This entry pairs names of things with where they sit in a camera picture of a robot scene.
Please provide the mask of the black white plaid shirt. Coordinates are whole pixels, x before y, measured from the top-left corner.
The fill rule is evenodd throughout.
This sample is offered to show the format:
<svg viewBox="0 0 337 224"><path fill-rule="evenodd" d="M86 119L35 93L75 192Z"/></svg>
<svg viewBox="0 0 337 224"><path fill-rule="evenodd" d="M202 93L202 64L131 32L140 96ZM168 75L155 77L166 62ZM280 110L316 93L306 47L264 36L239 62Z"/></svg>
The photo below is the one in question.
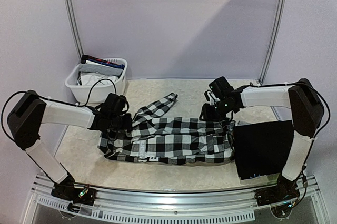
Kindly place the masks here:
<svg viewBox="0 0 337 224"><path fill-rule="evenodd" d="M177 98L177 94L170 93L141 107L130 131L102 133L98 149L106 159L121 162L186 165L232 161L234 148L220 123L165 116Z"/></svg>

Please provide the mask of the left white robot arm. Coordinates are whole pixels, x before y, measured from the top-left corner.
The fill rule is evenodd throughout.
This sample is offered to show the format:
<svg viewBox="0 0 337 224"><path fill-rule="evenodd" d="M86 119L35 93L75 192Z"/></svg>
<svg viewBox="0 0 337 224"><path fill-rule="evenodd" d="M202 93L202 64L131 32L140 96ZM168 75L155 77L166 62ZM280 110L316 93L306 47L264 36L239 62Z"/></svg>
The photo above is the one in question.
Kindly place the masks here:
<svg viewBox="0 0 337 224"><path fill-rule="evenodd" d="M7 137L55 184L67 200L78 196L78 188L69 172L44 146L39 135L42 124L76 126L107 133L109 131L131 130L132 116L128 113L125 96L110 93L105 102L95 107L76 105L48 99L33 90L19 91L20 100L9 112L1 126L8 126Z"/></svg>

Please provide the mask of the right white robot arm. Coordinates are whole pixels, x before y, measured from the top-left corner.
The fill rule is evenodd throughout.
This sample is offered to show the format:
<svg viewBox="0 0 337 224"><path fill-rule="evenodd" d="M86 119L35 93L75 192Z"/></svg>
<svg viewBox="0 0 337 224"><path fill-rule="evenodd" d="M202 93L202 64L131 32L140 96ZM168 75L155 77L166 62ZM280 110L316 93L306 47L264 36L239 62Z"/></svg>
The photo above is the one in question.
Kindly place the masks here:
<svg viewBox="0 0 337 224"><path fill-rule="evenodd" d="M288 181L294 181L304 170L313 142L325 127L321 123L323 116L331 114L326 100L306 78L294 83L234 88L220 77L210 83L204 96L207 102L202 106L202 120L222 121L228 113L236 114L249 107L282 107L291 111L293 141L280 174Z"/></svg>

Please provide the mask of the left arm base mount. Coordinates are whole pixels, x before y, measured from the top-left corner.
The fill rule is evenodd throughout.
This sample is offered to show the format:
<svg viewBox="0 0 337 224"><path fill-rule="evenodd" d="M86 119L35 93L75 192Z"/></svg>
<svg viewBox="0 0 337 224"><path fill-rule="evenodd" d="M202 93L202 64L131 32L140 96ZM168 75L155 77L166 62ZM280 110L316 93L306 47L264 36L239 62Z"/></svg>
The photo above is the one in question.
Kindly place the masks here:
<svg viewBox="0 0 337 224"><path fill-rule="evenodd" d="M96 199L97 190L89 186L75 187L74 181L63 181L60 184L54 184L51 196L67 201L73 204L84 204L93 206Z"/></svg>

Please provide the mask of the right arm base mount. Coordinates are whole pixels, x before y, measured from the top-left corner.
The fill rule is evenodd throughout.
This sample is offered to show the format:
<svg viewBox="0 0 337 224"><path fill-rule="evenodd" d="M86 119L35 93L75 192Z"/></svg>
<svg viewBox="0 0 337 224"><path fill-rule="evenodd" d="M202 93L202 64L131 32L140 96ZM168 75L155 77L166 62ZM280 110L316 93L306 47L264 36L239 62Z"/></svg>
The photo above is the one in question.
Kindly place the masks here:
<svg viewBox="0 0 337 224"><path fill-rule="evenodd" d="M258 206L298 199L300 191L294 182L278 182L275 186L258 189L254 198Z"/></svg>

